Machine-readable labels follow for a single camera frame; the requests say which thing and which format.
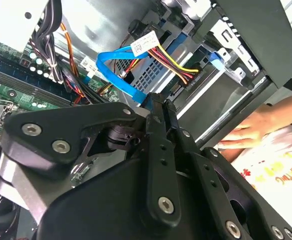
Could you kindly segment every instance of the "finger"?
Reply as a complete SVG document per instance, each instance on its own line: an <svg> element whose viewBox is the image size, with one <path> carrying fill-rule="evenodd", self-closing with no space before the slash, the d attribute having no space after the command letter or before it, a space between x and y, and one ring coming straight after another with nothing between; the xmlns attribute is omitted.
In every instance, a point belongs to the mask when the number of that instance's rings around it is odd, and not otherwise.
<svg viewBox="0 0 292 240"><path fill-rule="evenodd" d="M246 129L251 126L251 119L247 117L244 121L242 121L235 129Z"/></svg>
<svg viewBox="0 0 292 240"><path fill-rule="evenodd" d="M248 149L258 146L260 144L259 140L246 138L236 141L221 141L218 147L222 149Z"/></svg>
<svg viewBox="0 0 292 240"><path fill-rule="evenodd" d="M254 128L243 128L231 131L222 141L235 141L241 139L260 139L259 131Z"/></svg>

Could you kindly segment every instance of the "white label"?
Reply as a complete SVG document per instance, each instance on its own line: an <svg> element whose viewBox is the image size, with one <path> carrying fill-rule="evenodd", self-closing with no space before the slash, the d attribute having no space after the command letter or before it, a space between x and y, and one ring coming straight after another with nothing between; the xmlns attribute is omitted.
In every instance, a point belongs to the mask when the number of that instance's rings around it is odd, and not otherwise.
<svg viewBox="0 0 292 240"><path fill-rule="evenodd" d="M159 40L156 36L156 33L155 31L151 31L143 37L135 40L130 46L135 57L137 57L158 45Z"/></svg>
<svg viewBox="0 0 292 240"><path fill-rule="evenodd" d="M80 65L83 66L88 72L96 72L98 70L96 62L88 56L82 60Z"/></svg>
<svg viewBox="0 0 292 240"><path fill-rule="evenodd" d="M87 73L87 77L92 79L92 77L95 75L96 71L90 71Z"/></svg>

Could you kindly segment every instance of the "human hand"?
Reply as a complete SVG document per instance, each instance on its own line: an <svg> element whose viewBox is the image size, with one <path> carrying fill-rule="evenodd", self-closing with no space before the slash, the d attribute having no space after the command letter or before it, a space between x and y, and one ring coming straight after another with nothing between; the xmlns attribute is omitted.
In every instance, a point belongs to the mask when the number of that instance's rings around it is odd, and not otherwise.
<svg viewBox="0 0 292 240"><path fill-rule="evenodd" d="M260 106L219 144L221 149L246 149L261 143L262 138L273 131L274 121L270 114L271 107Z"/></svg>

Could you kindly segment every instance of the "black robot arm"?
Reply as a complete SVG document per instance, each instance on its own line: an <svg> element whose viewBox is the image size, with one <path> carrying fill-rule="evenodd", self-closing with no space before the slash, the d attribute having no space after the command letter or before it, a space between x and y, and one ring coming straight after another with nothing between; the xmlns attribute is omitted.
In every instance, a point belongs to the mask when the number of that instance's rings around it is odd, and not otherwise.
<svg viewBox="0 0 292 240"><path fill-rule="evenodd" d="M197 148L172 102L151 93L142 107L149 114L104 103L6 122L0 188L30 210L37 240L292 240L220 153ZM124 161L71 188L73 165L116 149L127 151Z"/></svg>

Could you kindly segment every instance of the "silver screw head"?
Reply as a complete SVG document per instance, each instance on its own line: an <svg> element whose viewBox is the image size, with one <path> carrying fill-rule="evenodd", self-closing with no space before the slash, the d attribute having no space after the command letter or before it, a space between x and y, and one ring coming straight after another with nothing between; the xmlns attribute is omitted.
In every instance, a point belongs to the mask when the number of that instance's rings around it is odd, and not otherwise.
<svg viewBox="0 0 292 240"><path fill-rule="evenodd" d="M128 109L126 109L126 108L124 108L123 111L124 111L125 114L128 114L128 115L131 114L131 112Z"/></svg>
<svg viewBox="0 0 292 240"><path fill-rule="evenodd" d="M166 214L172 214L174 212L174 204L169 198L162 196L158 200L158 205L160 209Z"/></svg>
<svg viewBox="0 0 292 240"><path fill-rule="evenodd" d="M271 227L272 231L274 232L275 236L278 238L278 239L284 239L284 235L281 233L281 231L279 231L279 229L275 226L272 226Z"/></svg>
<svg viewBox="0 0 292 240"><path fill-rule="evenodd" d="M26 135L29 135L29 136L38 136L41 134L42 132L42 129L39 125L37 124L34 124L34 123L27 123L27 124L24 124L22 127L22 132Z"/></svg>
<svg viewBox="0 0 292 240"><path fill-rule="evenodd" d="M70 151L70 145L66 141L56 140L52 143L52 148L54 151L60 154L66 154Z"/></svg>
<svg viewBox="0 0 292 240"><path fill-rule="evenodd" d="M285 230L285 233L287 234L287 236L292 240L292 233L286 228L284 228L284 230Z"/></svg>
<svg viewBox="0 0 292 240"><path fill-rule="evenodd" d="M214 150L210 150L210 153L214 156L214 157L218 157L218 154L214 151Z"/></svg>
<svg viewBox="0 0 292 240"><path fill-rule="evenodd" d="M182 133L183 133L186 137L188 137L188 138L190 137L189 132L187 132L186 130L183 130Z"/></svg>
<svg viewBox="0 0 292 240"><path fill-rule="evenodd" d="M226 228L228 232L236 239L240 239L241 233L239 228L237 227L236 224L234 224L232 221L227 221L226 222Z"/></svg>

